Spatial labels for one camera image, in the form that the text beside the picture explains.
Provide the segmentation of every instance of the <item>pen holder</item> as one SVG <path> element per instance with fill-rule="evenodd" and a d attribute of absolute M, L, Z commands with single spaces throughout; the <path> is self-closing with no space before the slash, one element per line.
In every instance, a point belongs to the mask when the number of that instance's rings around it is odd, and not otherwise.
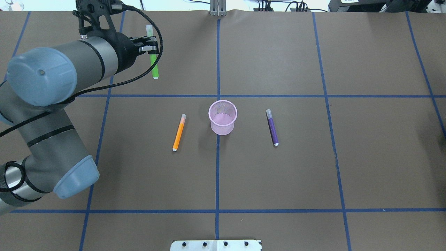
<path fill-rule="evenodd" d="M 227 100 L 219 100 L 209 108 L 211 128 L 218 135 L 227 135 L 234 129 L 237 108 Z"/>

